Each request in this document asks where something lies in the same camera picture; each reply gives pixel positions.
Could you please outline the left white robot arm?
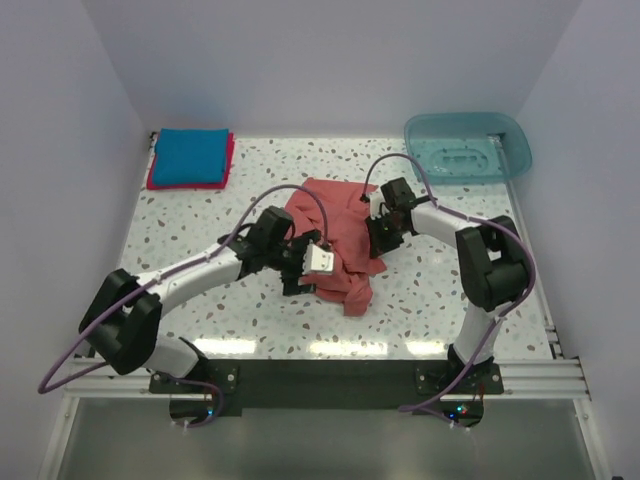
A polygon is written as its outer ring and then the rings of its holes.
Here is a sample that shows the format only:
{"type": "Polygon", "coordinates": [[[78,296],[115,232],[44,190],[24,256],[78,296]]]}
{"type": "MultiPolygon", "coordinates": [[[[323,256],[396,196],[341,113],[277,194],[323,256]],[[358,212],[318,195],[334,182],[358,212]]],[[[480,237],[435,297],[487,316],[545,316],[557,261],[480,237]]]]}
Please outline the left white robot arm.
{"type": "Polygon", "coordinates": [[[255,223],[174,265],[138,275],[115,270],[94,297],[79,332],[117,374],[145,368],[171,376],[185,392],[196,392],[206,383],[207,359],[193,342],[160,335],[161,320],[195,296],[264,269],[279,272],[286,296],[314,292],[314,285],[302,278],[332,273],[334,255],[321,242],[320,231],[290,236],[293,227],[290,214],[269,207],[255,223]]]}

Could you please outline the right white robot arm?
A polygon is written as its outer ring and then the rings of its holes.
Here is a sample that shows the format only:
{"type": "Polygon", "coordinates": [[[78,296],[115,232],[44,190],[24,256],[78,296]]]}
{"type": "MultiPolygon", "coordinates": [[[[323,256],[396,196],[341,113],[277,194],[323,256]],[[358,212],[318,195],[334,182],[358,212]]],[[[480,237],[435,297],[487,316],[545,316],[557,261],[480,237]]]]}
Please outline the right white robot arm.
{"type": "Polygon", "coordinates": [[[475,218],[416,196],[403,178],[361,195],[370,256],[398,249],[404,236],[432,237],[457,252],[458,273],[468,300],[460,333],[448,347],[437,390],[469,392],[490,371],[504,317],[530,295],[535,264],[508,216],[475,218]]]}

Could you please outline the salmon pink t shirt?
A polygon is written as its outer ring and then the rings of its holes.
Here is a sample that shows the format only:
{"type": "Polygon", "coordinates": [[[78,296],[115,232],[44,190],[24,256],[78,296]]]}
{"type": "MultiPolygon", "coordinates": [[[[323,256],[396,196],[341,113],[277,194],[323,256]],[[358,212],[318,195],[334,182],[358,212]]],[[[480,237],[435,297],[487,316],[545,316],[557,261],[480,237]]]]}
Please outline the salmon pink t shirt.
{"type": "Polygon", "coordinates": [[[324,222],[319,205],[308,194],[294,191],[285,205],[292,216],[295,233],[317,229],[328,232],[334,252],[334,271],[330,275],[313,274],[302,278],[315,286],[315,294],[324,301],[338,303],[343,314],[361,317],[373,297],[370,278],[387,270],[383,260],[370,256],[370,241],[365,218],[369,206],[360,201],[361,183],[309,178],[303,186],[312,191],[324,206],[324,222]]]}

